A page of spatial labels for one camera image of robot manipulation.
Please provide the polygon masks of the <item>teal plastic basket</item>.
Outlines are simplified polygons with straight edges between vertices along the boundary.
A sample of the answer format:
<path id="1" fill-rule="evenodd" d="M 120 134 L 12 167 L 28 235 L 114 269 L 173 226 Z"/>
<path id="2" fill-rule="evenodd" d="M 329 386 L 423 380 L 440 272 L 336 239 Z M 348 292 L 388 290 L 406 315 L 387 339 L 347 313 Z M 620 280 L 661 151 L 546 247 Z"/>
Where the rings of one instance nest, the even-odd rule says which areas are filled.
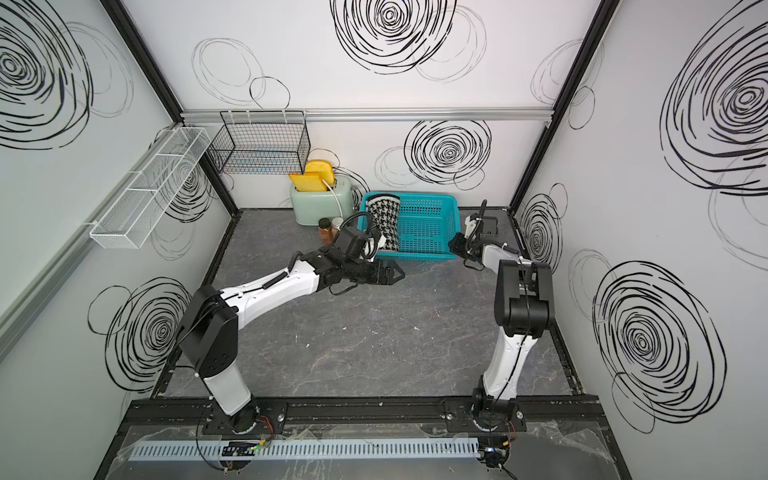
<path id="1" fill-rule="evenodd" d="M 460 231 L 457 200 L 447 194 L 414 192 L 369 192 L 363 196 L 361 210 L 367 211 L 373 200 L 396 197 L 397 225 L 394 238 L 397 250 L 382 249 L 377 258 L 399 261 L 445 261 L 455 258 L 449 242 Z"/>

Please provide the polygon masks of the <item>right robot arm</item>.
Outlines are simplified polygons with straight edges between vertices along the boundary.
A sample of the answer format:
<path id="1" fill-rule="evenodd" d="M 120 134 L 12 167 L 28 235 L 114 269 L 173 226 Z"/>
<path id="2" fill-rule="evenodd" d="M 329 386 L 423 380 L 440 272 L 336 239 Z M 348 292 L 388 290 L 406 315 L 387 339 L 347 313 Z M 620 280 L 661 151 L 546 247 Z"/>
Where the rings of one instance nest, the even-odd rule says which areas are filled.
<path id="1" fill-rule="evenodd" d="M 498 239 L 498 219 L 474 213 L 449 242 L 467 268 L 496 275 L 493 313 L 498 336 L 489 366 L 473 391 L 471 414 L 480 429 L 521 419 L 516 406 L 527 357 L 555 320 L 551 267 Z"/>

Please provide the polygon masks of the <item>dark brown spice jar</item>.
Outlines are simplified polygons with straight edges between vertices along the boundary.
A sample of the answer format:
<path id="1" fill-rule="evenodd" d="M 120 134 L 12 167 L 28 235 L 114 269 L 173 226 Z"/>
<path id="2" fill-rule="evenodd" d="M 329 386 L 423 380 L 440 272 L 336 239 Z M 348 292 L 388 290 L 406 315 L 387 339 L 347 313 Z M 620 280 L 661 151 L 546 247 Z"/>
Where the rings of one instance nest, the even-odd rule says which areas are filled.
<path id="1" fill-rule="evenodd" d="M 318 221 L 318 233 L 324 244 L 331 244 L 333 242 L 333 226 L 329 218 L 324 217 Z"/>

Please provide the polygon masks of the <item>yellow toast slice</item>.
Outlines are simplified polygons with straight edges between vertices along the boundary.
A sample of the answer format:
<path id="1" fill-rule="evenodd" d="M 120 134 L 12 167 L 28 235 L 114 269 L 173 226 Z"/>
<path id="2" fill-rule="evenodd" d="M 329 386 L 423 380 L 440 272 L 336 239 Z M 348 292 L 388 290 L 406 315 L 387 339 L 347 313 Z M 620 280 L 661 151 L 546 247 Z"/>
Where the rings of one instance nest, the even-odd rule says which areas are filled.
<path id="1" fill-rule="evenodd" d="M 330 187 L 335 185 L 335 173 L 333 166 L 325 160 L 310 160 L 305 165 L 306 174 L 318 174 Z"/>
<path id="2" fill-rule="evenodd" d="M 318 172 L 304 174 L 291 173 L 289 178 L 298 192 L 325 192 L 328 190 L 327 182 Z"/>

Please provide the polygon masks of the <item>black white patterned knit scarf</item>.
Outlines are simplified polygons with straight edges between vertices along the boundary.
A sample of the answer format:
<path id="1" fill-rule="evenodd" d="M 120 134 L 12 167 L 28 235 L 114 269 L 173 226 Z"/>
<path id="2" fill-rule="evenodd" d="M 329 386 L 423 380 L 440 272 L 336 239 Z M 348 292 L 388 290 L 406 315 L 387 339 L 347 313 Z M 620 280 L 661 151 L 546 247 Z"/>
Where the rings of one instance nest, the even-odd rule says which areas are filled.
<path id="1" fill-rule="evenodd" d="M 365 201 L 365 207 L 373 215 L 379 230 L 386 239 L 384 249 L 386 251 L 398 251 L 400 197 L 387 193 L 371 195 Z"/>

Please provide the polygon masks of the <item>yellow toast slice front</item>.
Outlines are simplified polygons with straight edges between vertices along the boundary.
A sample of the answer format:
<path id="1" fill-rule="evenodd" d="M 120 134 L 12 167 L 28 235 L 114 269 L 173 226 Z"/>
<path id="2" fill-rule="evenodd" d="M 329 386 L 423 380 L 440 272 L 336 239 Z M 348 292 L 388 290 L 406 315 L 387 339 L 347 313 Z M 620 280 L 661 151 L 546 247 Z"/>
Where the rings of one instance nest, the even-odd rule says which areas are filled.
<path id="1" fill-rule="evenodd" d="M 328 190 L 327 182 L 318 172 L 304 174 L 291 173 L 289 178 L 298 192 L 325 192 Z"/>

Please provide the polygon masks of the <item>mint green toaster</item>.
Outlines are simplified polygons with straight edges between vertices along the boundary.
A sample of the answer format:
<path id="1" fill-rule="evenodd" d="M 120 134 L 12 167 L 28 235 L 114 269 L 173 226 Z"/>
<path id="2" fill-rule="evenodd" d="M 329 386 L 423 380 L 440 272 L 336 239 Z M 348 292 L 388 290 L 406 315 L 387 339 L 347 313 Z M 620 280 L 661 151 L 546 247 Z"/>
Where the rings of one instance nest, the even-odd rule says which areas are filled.
<path id="1" fill-rule="evenodd" d="M 354 213 L 351 181 L 337 177 L 332 191 L 298 192 L 290 187 L 290 199 L 296 222 L 301 226 L 317 226 L 321 218 L 347 218 Z"/>

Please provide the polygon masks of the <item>yellow toast slice back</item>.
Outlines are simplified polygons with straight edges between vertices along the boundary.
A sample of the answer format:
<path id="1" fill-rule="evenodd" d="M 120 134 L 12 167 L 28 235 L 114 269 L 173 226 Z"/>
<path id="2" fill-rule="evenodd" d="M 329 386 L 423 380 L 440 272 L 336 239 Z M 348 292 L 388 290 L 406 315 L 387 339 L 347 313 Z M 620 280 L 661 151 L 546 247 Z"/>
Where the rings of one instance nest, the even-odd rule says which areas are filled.
<path id="1" fill-rule="evenodd" d="M 305 165 L 306 174 L 318 174 L 330 187 L 335 185 L 335 173 L 333 166 L 325 160 L 310 160 Z"/>

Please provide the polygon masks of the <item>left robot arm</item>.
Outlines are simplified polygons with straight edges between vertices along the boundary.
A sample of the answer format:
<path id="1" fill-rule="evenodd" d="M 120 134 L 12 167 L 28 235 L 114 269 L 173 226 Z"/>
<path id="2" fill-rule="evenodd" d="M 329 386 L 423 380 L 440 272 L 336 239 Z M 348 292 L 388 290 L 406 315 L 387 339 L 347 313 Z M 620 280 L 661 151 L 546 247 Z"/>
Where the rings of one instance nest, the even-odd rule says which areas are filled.
<path id="1" fill-rule="evenodd" d="M 302 253 L 288 265 L 254 281 L 223 289 L 201 286 L 187 307 L 176 345 L 202 379 L 236 434 L 246 434 L 261 420 L 261 409 L 237 365 L 239 332 L 258 317 L 297 298 L 348 280 L 390 286 L 405 278 L 394 260 L 380 259 L 380 233 L 344 227 L 332 244 Z"/>

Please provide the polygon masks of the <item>light brown spice jar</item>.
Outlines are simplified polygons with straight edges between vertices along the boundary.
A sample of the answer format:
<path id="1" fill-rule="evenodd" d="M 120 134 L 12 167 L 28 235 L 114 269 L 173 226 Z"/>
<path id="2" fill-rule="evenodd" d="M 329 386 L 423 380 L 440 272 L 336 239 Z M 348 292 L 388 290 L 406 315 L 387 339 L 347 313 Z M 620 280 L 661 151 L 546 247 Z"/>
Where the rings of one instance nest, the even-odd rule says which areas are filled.
<path id="1" fill-rule="evenodd" d="M 331 232 L 334 237 L 336 237 L 339 234 L 339 231 L 342 229 L 343 223 L 344 223 L 344 219 L 342 217 L 335 217 L 331 221 Z"/>

